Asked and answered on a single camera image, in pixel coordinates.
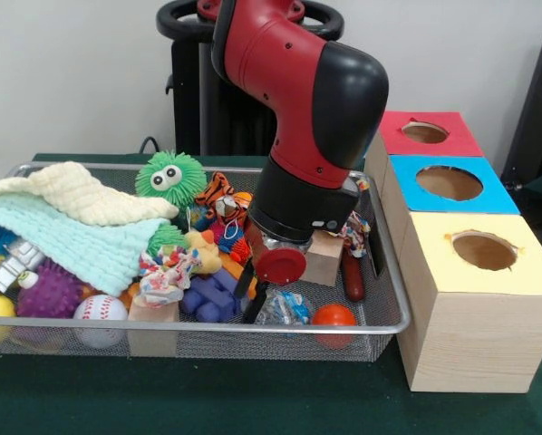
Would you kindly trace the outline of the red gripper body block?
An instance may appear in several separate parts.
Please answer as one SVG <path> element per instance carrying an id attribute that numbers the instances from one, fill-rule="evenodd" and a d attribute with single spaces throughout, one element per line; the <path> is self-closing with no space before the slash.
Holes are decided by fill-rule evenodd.
<path id="1" fill-rule="evenodd" d="M 253 264 L 257 277 L 275 285 L 289 285 L 296 282 L 306 269 L 305 255 L 293 247 L 253 251 Z"/>

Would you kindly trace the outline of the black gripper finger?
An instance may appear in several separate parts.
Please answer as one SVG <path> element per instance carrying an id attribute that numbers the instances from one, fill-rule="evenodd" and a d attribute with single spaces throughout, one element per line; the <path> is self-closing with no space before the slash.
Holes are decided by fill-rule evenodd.
<path id="1" fill-rule="evenodd" d="M 245 312 L 243 313 L 243 324 L 253 324 L 256 321 L 258 314 L 266 301 L 267 288 L 268 282 L 258 282 L 256 284 L 256 295 L 254 299 L 249 302 Z"/>
<path id="2" fill-rule="evenodd" d="M 236 299 L 243 299 L 246 295 L 248 295 L 249 289 L 256 286 L 254 279 L 254 267 L 245 266 L 243 272 L 237 280 L 237 285 L 234 291 L 234 296 Z"/>

